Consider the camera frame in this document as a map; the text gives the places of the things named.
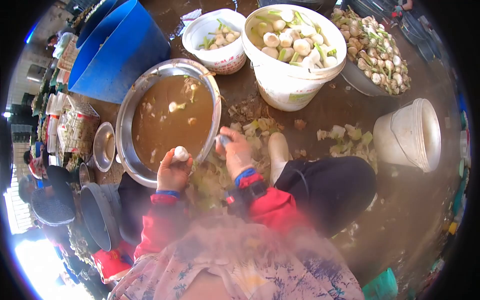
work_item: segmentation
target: basket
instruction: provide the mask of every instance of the basket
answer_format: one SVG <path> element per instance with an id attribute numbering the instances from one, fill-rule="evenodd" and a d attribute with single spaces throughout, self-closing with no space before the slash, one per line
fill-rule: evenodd
<path id="1" fill-rule="evenodd" d="M 61 70 L 65 70 L 67 72 L 72 71 L 73 64 L 75 63 L 78 53 L 80 52 L 80 49 L 77 49 L 75 45 L 77 43 L 77 39 L 78 39 L 78 36 L 73 36 L 70 39 L 67 47 L 65 48 L 65 50 L 63 51 L 63 54 L 59 59 L 59 62 L 57 63 L 57 68 Z"/>
<path id="2" fill-rule="evenodd" d="M 81 187 L 94 182 L 95 177 L 92 168 L 89 168 L 85 163 L 81 163 L 78 168 L 78 179 Z"/>
<path id="3" fill-rule="evenodd" d="M 89 103 L 67 95 L 57 127 L 62 152 L 88 154 L 99 123 L 100 117 Z"/>

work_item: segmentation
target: pink floral shirt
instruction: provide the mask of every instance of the pink floral shirt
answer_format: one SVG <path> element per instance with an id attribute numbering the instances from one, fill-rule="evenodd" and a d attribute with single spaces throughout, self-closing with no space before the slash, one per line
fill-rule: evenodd
<path id="1" fill-rule="evenodd" d="M 313 229 L 280 236 L 234 216 L 196 220 L 161 253 L 141 256 L 109 299 L 177 300 L 202 270 L 222 277 L 232 299 L 364 299 L 336 248 Z"/>

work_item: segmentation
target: blue cuff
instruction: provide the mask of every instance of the blue cuff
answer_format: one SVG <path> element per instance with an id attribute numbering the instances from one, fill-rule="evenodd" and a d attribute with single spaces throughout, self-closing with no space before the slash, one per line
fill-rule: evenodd
<path id="1" fill-rule="evenodd" d="M 177 192 L 177 191 L 156 191 L 155 194 L 157 194 L 157 195 L 170 195 L 170 196 L 174 196 L 176 198 L 180 197 L 180 193 Z"/>
<path id="2" fill-rule="evenodd" d="M 250 169 L 246 169 L 245 171 L 243 171 L 242 173 L 240 173 L 240 175 L 237 176 L 237 178 L 235 179 L 235 185 L 237 187 L 240 186 L 240 180 L 242 178 L 245 178 L 245 177 L 249 177 L 253 174 L 255 174 L 257 171 L 254 169 L 254 168 L 250 168 Z"/>

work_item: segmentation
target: stainless steel basin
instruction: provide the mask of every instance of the stainless steel basin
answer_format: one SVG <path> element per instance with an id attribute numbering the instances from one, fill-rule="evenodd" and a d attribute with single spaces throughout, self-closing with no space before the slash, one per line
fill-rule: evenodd
<path id="1" fill-rule="evenodd" d="M 167 60 L 143 73 L 132 85 L 121 104 L 117 116 L 115 141 L 120 161 L 125 171 L 135 181 L 149 188 L 156 188 L 156 172 L 152 172 L 144 166 L 135 152 L 132 143 L 132 119 L 135 109 L 144 93 L 161 78 L 174 75 L 189 75 L 200 80 L 212 96 L 212 103 L 214 105 L 212 125 L 210 126 L 210 132 L 202 150 L 195 158 L 198 162 L 202 162 L 210 151 L 210 148 L 212 148 L 220 124 L 220 113 L 222 109 L 220 92 L 214 77 L 210 75 L 210 71 L 200 63 L 187 59 Z"/>
<path id="2" fill-rule="evenodd" d="M 102 123 L 93 140 L 93 157 L 97 168 L 107 172 L 115 159 L 115 133 L 110 122 Z"/>

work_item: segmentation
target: white rubber boot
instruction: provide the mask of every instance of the white rubber boot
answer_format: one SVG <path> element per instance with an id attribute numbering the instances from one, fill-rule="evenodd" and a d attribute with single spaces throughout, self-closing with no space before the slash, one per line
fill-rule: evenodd
<path id="1" fill-rule="evenodd" d="M 272 171 L 270 172 L 270 184 L 273 186 L 277 181 L 283 168 L 288 162 L 288 144 L 285 136 L 275 132 L 268 141 L 268 153 L 271 159 Z"/>

